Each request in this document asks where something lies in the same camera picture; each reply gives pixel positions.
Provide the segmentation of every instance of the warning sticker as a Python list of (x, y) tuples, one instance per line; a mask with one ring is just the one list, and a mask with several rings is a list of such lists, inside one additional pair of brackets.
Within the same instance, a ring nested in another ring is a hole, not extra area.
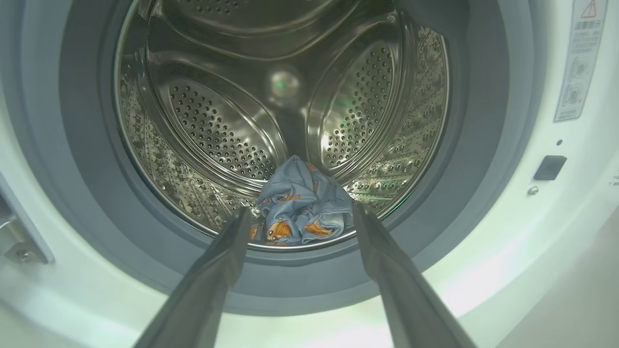
[(568, 62), (555, 122), (575, 120), (584, 105), (602, 36), (607, 0), (574, 0)]

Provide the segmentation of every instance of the blue cloth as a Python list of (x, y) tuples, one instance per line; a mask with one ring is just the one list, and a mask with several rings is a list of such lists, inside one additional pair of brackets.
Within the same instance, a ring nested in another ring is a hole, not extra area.
[(333, 178), (297, 156), (290, 157), (262, 187), (256, 240), (308, 243), (335, 238), (352, 224), (352, 199)]

